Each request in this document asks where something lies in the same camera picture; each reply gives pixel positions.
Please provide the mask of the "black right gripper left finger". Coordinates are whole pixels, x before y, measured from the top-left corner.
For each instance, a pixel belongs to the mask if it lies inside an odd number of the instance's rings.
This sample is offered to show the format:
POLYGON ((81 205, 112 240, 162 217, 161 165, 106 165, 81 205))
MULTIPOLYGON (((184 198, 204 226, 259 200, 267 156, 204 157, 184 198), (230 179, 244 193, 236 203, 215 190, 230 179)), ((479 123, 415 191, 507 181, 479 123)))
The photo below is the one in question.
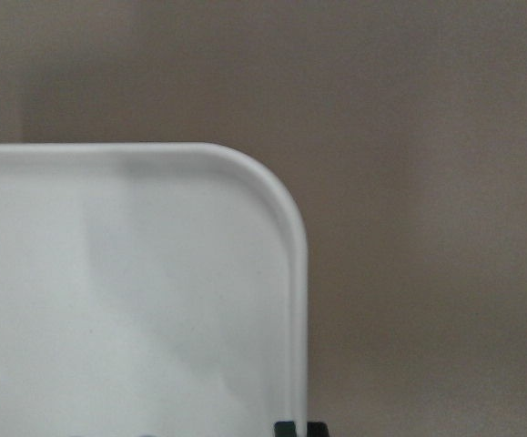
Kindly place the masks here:
POLYGON ((297 437, 296 424, 293 421, 279 421, 274 424, 275 437, 297 437))

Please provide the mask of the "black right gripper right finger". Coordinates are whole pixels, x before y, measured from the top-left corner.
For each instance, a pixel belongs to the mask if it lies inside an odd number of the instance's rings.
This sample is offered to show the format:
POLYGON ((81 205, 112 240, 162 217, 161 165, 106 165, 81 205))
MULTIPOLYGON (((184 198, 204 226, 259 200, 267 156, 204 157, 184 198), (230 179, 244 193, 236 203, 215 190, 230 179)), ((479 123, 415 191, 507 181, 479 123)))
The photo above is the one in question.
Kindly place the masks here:
POLYGON ((325 422, 308 422, 307 437, 329 437, 329 427, 325 422))

